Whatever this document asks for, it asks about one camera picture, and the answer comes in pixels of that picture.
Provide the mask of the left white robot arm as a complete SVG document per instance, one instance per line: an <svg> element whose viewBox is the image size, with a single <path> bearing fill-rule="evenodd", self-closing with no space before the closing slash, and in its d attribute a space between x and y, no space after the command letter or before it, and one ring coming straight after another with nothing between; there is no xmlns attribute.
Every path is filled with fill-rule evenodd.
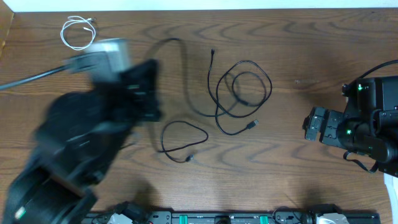
<svg viewBox="0 0 398 224"><path fill-rule="evenodd" d="M36 147L7 191L4 223L81 223L97 201L93 187L105 177L132 130L161 112L156 81L160 40L133 65L125 39L93 43L68 58L62 70L86 72L91 89L52 102L35 130Z"/></svg>

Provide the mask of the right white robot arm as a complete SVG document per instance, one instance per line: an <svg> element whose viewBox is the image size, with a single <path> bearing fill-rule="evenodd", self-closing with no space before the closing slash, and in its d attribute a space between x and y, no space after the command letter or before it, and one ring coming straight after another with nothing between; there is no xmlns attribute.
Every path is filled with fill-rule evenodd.
<svg viewBox="0 0 398 224"><path fill-rule="evenodd" d="M384 174L394 223L397 222L397 77L371 78L369 74L396 63L396 60L384 62L344 84L343 112L314 107L302 125L306 140L319 140L324 145L344 149L344 160L350 154L374 160L371 168L359 160L354 163L368 173Z"/></svg>

